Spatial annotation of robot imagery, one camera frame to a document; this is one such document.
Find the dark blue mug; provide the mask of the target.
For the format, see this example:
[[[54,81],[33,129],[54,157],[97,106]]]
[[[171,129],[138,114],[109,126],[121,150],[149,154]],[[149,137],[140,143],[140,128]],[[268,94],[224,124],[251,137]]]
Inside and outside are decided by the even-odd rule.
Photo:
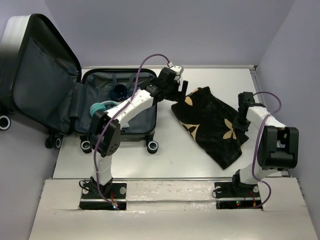
[[[115,85],[109,93],[110,99],[116,102],[124,101],[128,98],[129,90],[123,84]]]

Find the black and white suitcase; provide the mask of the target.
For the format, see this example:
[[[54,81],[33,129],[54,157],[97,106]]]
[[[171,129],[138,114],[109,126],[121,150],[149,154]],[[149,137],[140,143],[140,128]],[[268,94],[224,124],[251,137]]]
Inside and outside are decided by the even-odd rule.
[[[117,84],[128,88],[155,79],[149,69],[95,68],[82,73],[80,62],[48,17],[12,16],[0,41],[0,128],[20,114],[48,129],[48,149],[59,148],[65,135],[78,133],[80,148],[91,152],[87,133],[94,103],[112,101]]]

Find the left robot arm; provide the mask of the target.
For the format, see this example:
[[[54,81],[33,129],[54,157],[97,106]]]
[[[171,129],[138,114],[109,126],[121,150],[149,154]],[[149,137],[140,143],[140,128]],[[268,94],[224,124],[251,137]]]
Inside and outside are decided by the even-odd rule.
[[[91,181],[97,196],[107,200],[110,194],[112,156],[120,146],[121,129],[139,113],[163,100],[183,102],[188,87],[188,82],[181,80],[183,71],[178,65],[165,67],[158,77],[135,87],[131,98],[107,111],[94,113],[87,138],[93,148]]]

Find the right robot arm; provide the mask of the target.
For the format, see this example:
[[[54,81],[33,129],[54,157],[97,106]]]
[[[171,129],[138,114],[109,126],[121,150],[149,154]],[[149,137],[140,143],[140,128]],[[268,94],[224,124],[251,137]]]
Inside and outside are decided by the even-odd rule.
[[[265,105],[255,101],[256,95],[253,92],[238,95],[233,128],[245,133],[253,125],[258,133],[252,163],[232,176],[230,190],[235,196],[242,196],[267,176],[294,169],[298,164],[299,130],[278,121]]]

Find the black towel with tan flowers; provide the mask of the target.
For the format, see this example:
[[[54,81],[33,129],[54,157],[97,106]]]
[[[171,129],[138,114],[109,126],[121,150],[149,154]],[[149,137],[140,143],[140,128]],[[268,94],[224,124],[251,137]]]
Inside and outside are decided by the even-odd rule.
[[[198,87],[182,102],[171,106],[181,126],[221,169],[230,167],[242,155],[249,137],[233,126],[238,112],[215,97],[211,89]]]

